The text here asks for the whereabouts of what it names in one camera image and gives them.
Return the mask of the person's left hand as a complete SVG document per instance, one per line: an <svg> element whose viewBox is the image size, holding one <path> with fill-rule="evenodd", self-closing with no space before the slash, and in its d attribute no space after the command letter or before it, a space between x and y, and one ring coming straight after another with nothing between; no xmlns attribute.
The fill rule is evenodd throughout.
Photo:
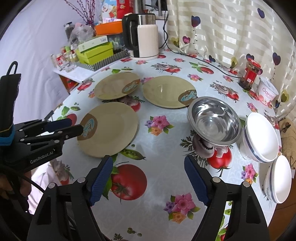
<svg viewBox="0 0 296 241"><path fill-rule="evenodd" d="M28 196L32 191L32 185L30 184L30 182L27 182L22 178L18 178L18 183L19 183L19 187L18 187L19 193L24 197L25 200L27 200ZM13 184L13 182L10 182L7 179L6 175L1 174L0 185L1 185L1 198L8 200L9 199L8 193L15 193L13 189L15 187L15 184Z"/></svg>

